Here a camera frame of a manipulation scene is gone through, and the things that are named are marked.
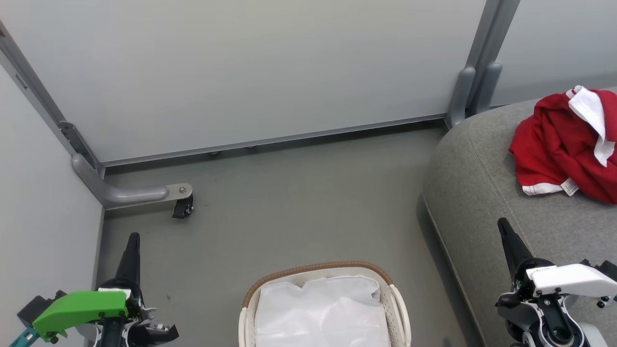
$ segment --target brown basket rim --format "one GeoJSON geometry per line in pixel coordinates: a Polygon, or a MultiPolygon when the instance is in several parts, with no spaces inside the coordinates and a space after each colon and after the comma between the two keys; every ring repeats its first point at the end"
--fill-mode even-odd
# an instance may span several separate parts
{"type": "Polygon", "coordinates": [[[249,289],[249,292],[246,293],[246,296],[244,297],[244,302],[242,303],[242,307],[249,307],[249,302],[251,301],[251,298],[253,297],[257,289],[259,289],[262,285],[266,284],[267,282],[270,282],[272,280],[276,280],[277,278],[281,278],[285,276],[300,274],[302,272],[324,270],[324,269],[334,269],[337,267],[364,267],[366,269],[372,270],[376,272],[377,274],[379,274],[381,278],[384,279],[387,285],[393,284],[392,279],[384,270],[382,270],[377,265],[371,264],[369,262],[365,262],[365,261],[324,262],[321,264],[313,264],[313,265],[295,267],[293,269],[275,272],[273,274],[260,278],[260,280],[255,282],[255,284],[249,289]]]}

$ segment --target sofa seam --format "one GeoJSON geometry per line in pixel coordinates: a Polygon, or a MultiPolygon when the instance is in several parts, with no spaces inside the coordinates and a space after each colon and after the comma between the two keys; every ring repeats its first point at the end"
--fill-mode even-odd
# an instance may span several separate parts
{"type": "Polygon", "coordinates": [[[424,193],[422,193],[422,200],[424,201],[424,204],[426,206],[426,211],[428,212],[428,215],[431,219],[431,223],[433,224],[433,227],[435,228],[435,233],[437,234],[437,237],[439,239],[439,241],[441,242],[441,245],[443,246],[444,252],[445,252],[445,257],[448,259],[448,263],[450,264],[450,267],[452,269],[452,273],[454,274],[454,278],[456,279],[457,283],[458,283],[458,287],[461,290],[462,294],[463,294],[463,299],[465,299],[465,303],[467,304],[467,309],[469,309],[470,313],[471,313],[471,317],[473,318],[474,324],[476,326],[476,329],[478,331],[478,333],[480,334],[480,339],[482,339],[482,343],[484,344],[485,347],[488,347],[488,343],[486,341],[486,337],[484,336],[484,332],[482,332],[482,329],[480,329],[480,321],[478,320],[478,317],[476,315],[476,312],[473,309],[473,305],[471,304],[471,300],[469,299],[469,295],[467,294],[467,291],[465,290],[465,287],[463,286],[463,281],[461,280],[457,268],[454,265],[454,261],[452,261],[452,257],[450,255],[450,251],[448,251],[448,248],[445,246],[445,242],[444,242],[444,238],[441,235],[441,232],[439,231],[439,227],[437,226],[437,223],[435,223],[435,219],[433,218],[433,214],[431,213],[431,208],[428,206],[428,202],[426,201],[426,198],[424,196],[424,193]]]}
{"type": "Polygon", "coordinates": [[[469,142],[471,146],[471,151],[476,156],[476,160],[480,163],[482,174],[491,183],[490,186],[491,186],[491,190],[493,191],[493,194],[502,203],[502,208],[505,210],[504,212],[510,215],[510,217],[514,220],[514,223],[517,226],[517,229],[520,231],[519,234],[521,234],[521,236],[523,237],[525,245],[527,246],[531,254],[535,255],[533,248],[529,245],[529,240],[527,240],[527,236],[525,235],[525,232],[523,232],[523,228],[521,227],[521,224],[518,222],[518,219],[514,215],[512,208],[510,207],[506,199],[503,197],[503,194],[497,187],[495,180],[488,174],[486,165],[484,164],[484,161],[480,159],[480,156],[478,155],[478,152],[476,150],[476,146],[473,144],[473,141],[471,140],[471,135],[469,134],[469,132],[470,132],[471,126],[474,125],[476,121],[477,121],[476,119],[472,119],[469,126],[467,126],[467,129],[466,129],[466,137],[467,137],[467,141],[469,142]]]}

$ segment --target red cloth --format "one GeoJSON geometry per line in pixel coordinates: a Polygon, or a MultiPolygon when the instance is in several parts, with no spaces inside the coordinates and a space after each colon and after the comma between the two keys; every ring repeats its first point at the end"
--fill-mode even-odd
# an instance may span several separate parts
{"type": "MultiPolygon", "coordinates": [[[[568,104],[579,90],[547,96],[536,104],[533,115],[520,123],[510,145],[516,176],[530,195],[561,190],[558,186],[571,178],[591,198],[617,204],[617,156],[610,152],[604,167],[594,155],[598,131],[568,104]]],[[[602,102],[605,141],[615,142],[617,95],[611,91],[591,91],[602,102]]]]}

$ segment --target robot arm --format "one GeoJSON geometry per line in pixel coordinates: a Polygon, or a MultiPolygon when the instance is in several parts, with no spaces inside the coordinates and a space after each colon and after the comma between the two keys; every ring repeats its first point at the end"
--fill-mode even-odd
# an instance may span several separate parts
{"type": "Polygon", "coordinates": [[[508,221],[498,221],[503,250],[512,279],[511,292],[499,296],[497,313],[506,319],[508,332],[528,347],[604,347],[592,325],[578,324],[567,310],[577,296],[598,298],[604,308],[617,295],[617,266],[605,261],[556,266],[535,258],[508,221]]]}
{"type": "Polygon", "coordinates": [[[175,325],[151,323],[155,309],[144,306],[139,287],[139,244],[139,234],[132,233],[116,276],[97,291],[58,291],[54,299],[32,299],[17,314],[26,330],[10,347],[29,347],[39,338],[55,344],[71,327],[95,347],[151,347],[178,338],[175,325]]]}

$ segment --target gray floor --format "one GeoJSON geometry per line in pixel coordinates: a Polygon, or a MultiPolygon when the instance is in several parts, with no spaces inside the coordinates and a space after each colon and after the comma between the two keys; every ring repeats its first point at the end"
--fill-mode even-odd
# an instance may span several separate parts
{"type": "Polygon", "coordinates": [[[118,186],[189,182],[195,210],[185,220],[171,218],[172,204],[108,213],[98,280],[113,277],[128,235],[139,232],[146,303],[180,332],[167,346],[237,346],[242,299],[260,277],[363,260],[382,267],[401,291],[413,346],[477,346],[419,204],[421,178],[442,134],[420,125],[108,175],[118,186]]]}

